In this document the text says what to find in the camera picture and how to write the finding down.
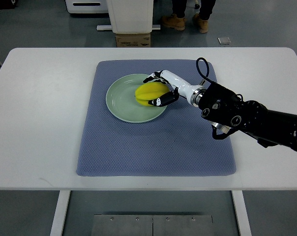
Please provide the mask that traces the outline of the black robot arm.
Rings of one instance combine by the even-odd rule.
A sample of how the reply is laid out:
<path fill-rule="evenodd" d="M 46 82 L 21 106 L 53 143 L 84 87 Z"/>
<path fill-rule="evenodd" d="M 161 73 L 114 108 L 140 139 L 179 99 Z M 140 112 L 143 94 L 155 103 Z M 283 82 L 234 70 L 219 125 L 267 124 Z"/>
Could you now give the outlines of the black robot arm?
<path fill-rule="evenodd" d="M 282 145 L 297 151 L 297 115 L 269 110 L 254 100 L 244 101 L 241 94 L 211 81 L 207 74 L 201 77 L 210 82 L 198 103 L 202 117 L 230 127 L 226 134 L 217 134 L 214 127 L 214 139 L 241 131 L 265 148 Z"/>

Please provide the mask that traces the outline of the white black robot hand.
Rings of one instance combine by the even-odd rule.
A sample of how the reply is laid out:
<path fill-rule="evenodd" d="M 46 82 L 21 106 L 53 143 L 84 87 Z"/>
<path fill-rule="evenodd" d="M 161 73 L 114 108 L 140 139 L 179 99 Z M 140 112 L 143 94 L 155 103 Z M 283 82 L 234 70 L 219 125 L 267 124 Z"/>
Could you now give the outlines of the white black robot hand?
<path fill-rule="evenodd" d="M 203 86 L 206 81 L 205 79 L 203 79 L 199 85 L 191 85 L 180 76 L 168 70 L 155 71 L 146 77 L 143 83 L 148 83 L 151 81 L 169 84 L 173 88 L 172 91 L 169 91 L 156 99 L 151 99 L 148 101 L 148 104 L 155 107 L 167 106 L 177 101 L 180 96 L 186 98 L 190 105 L 198 107 L 199 101 L 203 96 L 203 93 L 206 91 L 205 87 Z"/>

